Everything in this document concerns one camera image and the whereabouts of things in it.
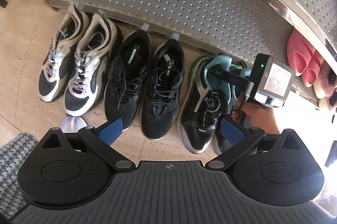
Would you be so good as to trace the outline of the person's right hand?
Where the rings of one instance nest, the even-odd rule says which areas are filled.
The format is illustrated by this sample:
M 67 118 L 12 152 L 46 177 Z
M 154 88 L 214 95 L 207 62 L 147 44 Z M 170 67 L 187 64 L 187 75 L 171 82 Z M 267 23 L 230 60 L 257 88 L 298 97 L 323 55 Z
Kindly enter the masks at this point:
M 234 111 L 231 115 L 235 121 L 239 120 L 240 111 L 250 117 L 251 126 L 259 127 L 267 134 L 280 134 L 275 115 L 272 108 L 260 106 L 251 102 L 245 102 L 239 111 Z

